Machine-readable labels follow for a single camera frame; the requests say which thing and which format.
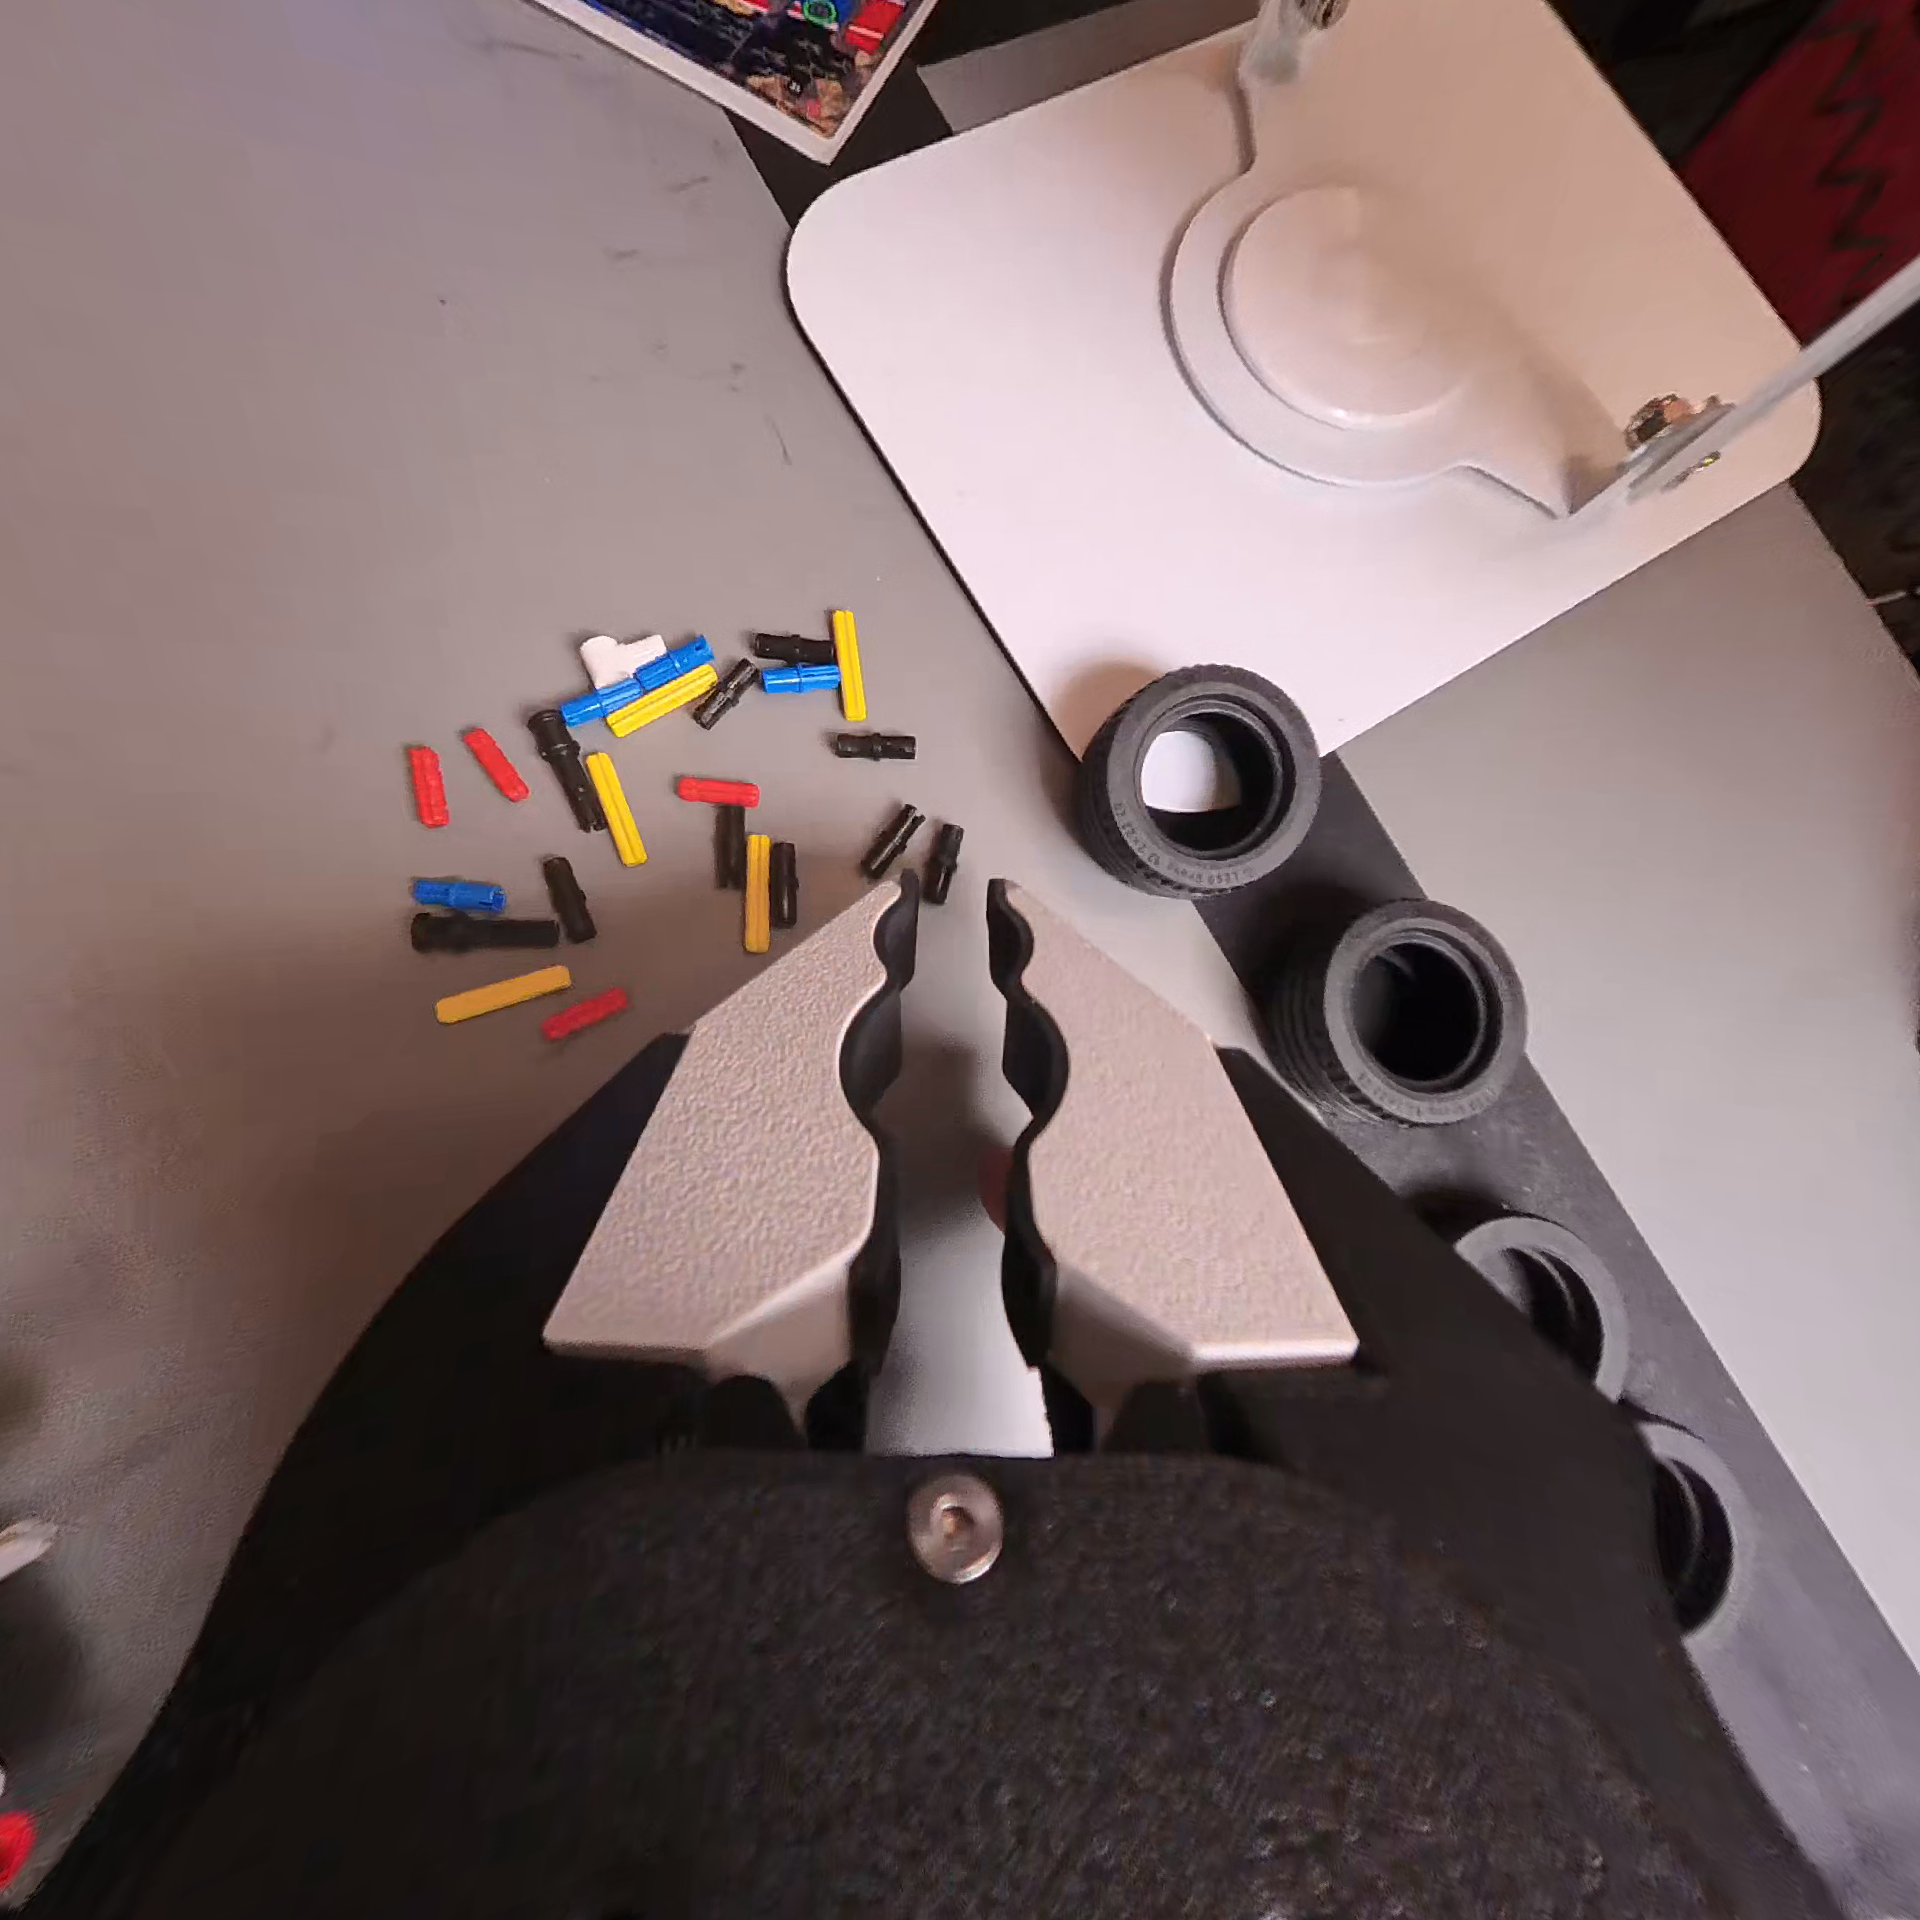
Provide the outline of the pile of lego pins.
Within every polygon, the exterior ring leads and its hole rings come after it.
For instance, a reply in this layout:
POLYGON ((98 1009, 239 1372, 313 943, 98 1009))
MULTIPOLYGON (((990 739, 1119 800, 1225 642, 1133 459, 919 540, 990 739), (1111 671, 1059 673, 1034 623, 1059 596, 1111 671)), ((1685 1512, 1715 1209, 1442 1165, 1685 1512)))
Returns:
MULTIPOLYGON (((589 636, 582 658, 598 677, 586 692, 561 706, 535 709, 526 715, 526 732, 539 762, 556 778, 566 815, 579 833, 601 833, 612 845, 621 871, 646 864, 633 802, 607 752, 582 752, 579 730, 604 724, 612 739, 629 739, 674 713, 687 713, 699 732, 710 732, 755 688, 769 698, 809 698, 833 692, 849 723, 830 736, 833 755, 842 762, 914 762, 919 740, 909 733, 863 730, 869 705, 857 623, 849 609, 830 612, 827 639, 801 634, 757 634, 747 657, 717 673, 707 639, 665 648, 660 641, 614 642, 589 636)), ((492 789, 510 805, 533 799, 533 786, 515 762, 483 727, 461 732, 461 743, 492 789)), ((430 833, 451 825, 444 764, 435 748, 407 743, 402 751, 413 817, 430 833)), ((749 815, 761 805, 755 781, 716 775, 677 775, 674 794, 693 808, 708 809, 716 831, 716 876, 722 890, 742 895, 741 946, 747 955, 765 955, 777 930, 801 924, 801 856, 798 848, 769 833, 749 828, 749 815)), ((926 815, 901 805, 860 857, 866 881, 908 877, 897 874, 906 853, 926 823, 926 815)), ((492 881, 413 877, 409 896, 417 904, 409 924, 409 946, 417 954, 548 954, 563 944, 593 944, 596 922, 565 856, 547 856, 542 883, 551 912, 542 920, 513 920, 507 892, 492 881)), ((507 1012, 531 1001, 551 1000, 572 988, 566 965, 505 977, 483 988, 437 1000, 437 1025, 466 1025, 507 1012)), ((539 1023, 548 1044, 563 1044, 621 1015, 630 997, 606 991, 563 1005, 539 1023)))

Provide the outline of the white book stand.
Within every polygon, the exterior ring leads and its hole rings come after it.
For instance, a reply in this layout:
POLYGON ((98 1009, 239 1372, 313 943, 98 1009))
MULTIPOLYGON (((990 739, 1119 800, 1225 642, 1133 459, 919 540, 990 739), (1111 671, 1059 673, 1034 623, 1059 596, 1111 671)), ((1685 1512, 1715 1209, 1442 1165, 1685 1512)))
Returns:
POLYGON ((814 349, 1071 751, 1188 665, 1337 748, 1782 482, 1793 336, 1548 4, 1279 4, 850 178, 814 349))

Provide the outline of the red black patterned fabric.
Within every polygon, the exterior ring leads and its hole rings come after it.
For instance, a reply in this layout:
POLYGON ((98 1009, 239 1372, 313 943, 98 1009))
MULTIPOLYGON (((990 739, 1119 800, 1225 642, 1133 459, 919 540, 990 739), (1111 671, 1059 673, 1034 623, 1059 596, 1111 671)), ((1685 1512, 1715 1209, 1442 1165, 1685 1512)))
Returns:
POLYGON ((1827 4, 1682 181, 1796 339, 1841 320, 1917 251, 1917 4, 1827 4))

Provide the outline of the black rubber lego tire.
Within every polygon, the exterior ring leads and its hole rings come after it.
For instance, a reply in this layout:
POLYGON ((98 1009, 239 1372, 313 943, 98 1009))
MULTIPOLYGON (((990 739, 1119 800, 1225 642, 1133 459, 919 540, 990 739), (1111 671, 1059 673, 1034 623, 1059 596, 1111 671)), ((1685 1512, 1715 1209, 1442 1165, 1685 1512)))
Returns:
POLYGON ((1156 898, 1210 901, 1283 869, 1324 799, 1324 755, 1308 715, 1260 675, 1188 665, 1146 684, 1093 733, 1078 760, 1074 820, 1093 863, 1156 898), (1194 732, 1225 752, 1233 808, 1175 828, 1146 799, 1146 762, 1169 733, 1194 732))
POLYGON ((1626 1392, 1626 1298, 1601 1256, 1570 1228, 1499 1213, 1454 1236, 1454 1253, 1506 1300, 1532 1333, 1606 1402, 1626 1392))
POLYGON ((1310 1105, 1405 1130, 1489 1114, 1530 1040, 1506 948, 1428 898, 1313 929, 1286 948, 1265 1019, 1283 1074, 1310 1105))
POLYGON ((1758 1529, 1734 1473, 1695 1431, 1635 1402, 1647 1460, 1652 1563, 1689 1651, 1725 1642, 1754 1595, 1758 1529))

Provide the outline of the Lego instruction booklet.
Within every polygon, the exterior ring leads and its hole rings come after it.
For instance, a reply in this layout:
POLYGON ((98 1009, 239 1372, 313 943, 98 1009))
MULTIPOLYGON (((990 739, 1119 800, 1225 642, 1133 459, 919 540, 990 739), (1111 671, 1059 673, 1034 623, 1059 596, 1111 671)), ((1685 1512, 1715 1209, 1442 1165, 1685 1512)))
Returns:
POLYGON ((545 11, 830 162, 933 3, 545 3, 545 11))

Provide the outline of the lego car chassis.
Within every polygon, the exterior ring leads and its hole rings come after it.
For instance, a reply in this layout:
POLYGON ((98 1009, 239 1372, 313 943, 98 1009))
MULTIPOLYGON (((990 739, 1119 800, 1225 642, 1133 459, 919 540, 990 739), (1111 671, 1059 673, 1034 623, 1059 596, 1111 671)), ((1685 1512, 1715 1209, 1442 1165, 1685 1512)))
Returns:
MULTIPOLYGON (((13 1521, 2 1528, 2 1583, 42 1562, 52 1548, 57 1528, 45 1521, 13 1521)), ((2 1805, 2 1891, 25 1869, 36 1842, 35 1818, 2 1805)))

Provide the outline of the row of black tyres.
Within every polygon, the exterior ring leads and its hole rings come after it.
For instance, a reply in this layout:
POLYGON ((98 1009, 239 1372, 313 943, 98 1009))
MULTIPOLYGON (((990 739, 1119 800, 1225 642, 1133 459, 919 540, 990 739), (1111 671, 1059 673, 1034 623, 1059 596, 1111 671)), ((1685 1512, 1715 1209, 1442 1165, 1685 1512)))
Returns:
POLYGON ((1341 1298, 1359 1333, 1356 1413, 1246 1416, 1285 1460, 1396 1517, 1577 1675, 1660 1796, 1745 1802, 1827 1859, 1915 1855, 1917 1682, 1881 1611, 1763 1436, 1692 1315, 1527 1056, 1474 1121, 1412 1130, 1319 1111, 1283 1074, 1266 997, 1292 944, 1399 898, 1427 898, 1337 760, 1298 853, 1197 906, 1252 994, 1273 1073, 1237 1071, 1260 1119, 1326 1146, 1341 1172, 1341 1298), (1582 1236, 1626 1305, 1622 1400, 1606 1402, 1455 1253, 1482 1218, 1532 1213, 1582 1236), (1734 1473, 1758 1529, 1748 1611, 1713 1648, 1682 1644, 1652 1563, 1647 1460, 1635 1402, 1701 1433, 1734 1473))

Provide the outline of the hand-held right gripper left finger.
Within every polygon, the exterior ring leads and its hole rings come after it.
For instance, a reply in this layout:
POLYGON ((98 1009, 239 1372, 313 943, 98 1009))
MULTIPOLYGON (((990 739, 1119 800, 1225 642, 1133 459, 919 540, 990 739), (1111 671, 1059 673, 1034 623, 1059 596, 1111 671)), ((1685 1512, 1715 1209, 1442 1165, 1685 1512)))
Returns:
POLYGON ((771 1386, 862 1449, 901 1304, 897 1149, 921 884, 885 881, 717 1001, 545 1321, 553 1353, 771 1386))

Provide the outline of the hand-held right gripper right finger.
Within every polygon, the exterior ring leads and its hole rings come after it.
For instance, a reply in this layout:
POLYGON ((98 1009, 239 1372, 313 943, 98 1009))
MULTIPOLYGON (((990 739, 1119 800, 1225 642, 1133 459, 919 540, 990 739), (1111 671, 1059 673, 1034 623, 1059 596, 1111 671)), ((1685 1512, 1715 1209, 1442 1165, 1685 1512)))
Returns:
POLYGON ((1001 1304, 1067 1449, 1146 1388, 1337 1370, 1359 1339, 1204 1026, 1005 877, 987 890, 1001 1304))

